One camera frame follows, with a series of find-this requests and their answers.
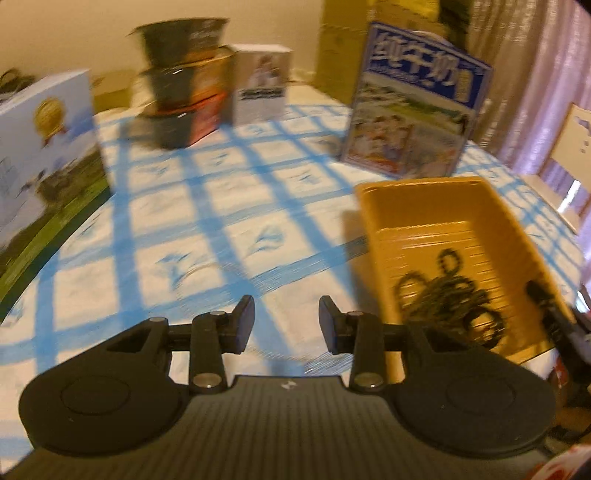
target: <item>tablecloth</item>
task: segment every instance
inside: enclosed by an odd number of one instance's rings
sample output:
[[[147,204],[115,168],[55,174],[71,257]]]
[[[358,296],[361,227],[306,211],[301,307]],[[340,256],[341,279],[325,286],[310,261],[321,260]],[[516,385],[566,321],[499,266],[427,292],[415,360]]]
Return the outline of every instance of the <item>tablecloth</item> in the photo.
[[[346,375],[326,352],[317,305],[378,312],[353,186],[382,176],[335,161],[350,110],[290,106],[281,122],[223,127],[164,151],[135,118],[101,122],[115,195],[63,245],[0,327],[0,462],[30,450],[18,418],[27,382],[150,317],[188,322],[256,298],[247,351],[229,376]],[[488,179],[574,303],[583,256],[560,217],[493,156],[467,145],[456,175]],[[188,354],[171,377],[187,381]]]

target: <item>white box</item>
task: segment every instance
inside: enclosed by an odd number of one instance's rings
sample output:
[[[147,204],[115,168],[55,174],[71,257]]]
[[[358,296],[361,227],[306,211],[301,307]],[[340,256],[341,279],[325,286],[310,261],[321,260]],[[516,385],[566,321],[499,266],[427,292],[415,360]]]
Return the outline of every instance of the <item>white box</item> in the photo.
[[[228,48],[233,56],[226,121],[238,126],[281,119],[292,49],[258,44],[231,44]]]

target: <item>beige wall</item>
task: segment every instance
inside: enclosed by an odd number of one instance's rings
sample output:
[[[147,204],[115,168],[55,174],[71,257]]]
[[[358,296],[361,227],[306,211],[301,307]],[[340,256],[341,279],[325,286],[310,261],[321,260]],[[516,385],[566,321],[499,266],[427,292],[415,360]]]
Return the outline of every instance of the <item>beige wall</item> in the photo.
[[[87,67],[139,68],[137,25],[226,17],[226,42],[281,43],[293,67],[314,70],[323,0],[0,0],[0,70],[47,74]]]

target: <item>curtain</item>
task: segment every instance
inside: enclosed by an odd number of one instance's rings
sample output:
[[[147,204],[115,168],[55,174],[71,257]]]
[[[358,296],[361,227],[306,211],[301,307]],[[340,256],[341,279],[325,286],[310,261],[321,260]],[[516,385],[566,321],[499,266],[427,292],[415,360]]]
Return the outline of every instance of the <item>curtain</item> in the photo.
[[[591,15],[576,0],[476,0],[469,51],[495,68],[473,140],[565,197],[573,178],[546,159],[570,103],[591,109]],[[581,189],[579,244],[591,287],[591,209]]]
[[[495,156],[526,93],[549,2],[475,0],[472,4],[468,52],[495,69],[472,139]]]

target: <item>orange plastic tray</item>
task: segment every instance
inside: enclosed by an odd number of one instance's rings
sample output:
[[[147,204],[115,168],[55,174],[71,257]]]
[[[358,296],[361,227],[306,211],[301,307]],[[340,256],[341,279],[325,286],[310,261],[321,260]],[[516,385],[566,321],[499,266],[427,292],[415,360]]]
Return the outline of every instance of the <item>orange plastic tray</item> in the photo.
[[[535,246],[489,183],[478,177],[365,183],[356,188],[386,323],[401,323],[394,286],[418,270],[440,276],[437,256],[453,248],[463,258],[461,275],[476,281],[506,324],[493,351],[516,363],[552,347],[542,314],[525,293],[537,280],[551,291],[562,311],[570,310]],[[402,300],[412,301],[419,286],[409,285]],[[400,380],[399,355],[389,356],[390,379]]]

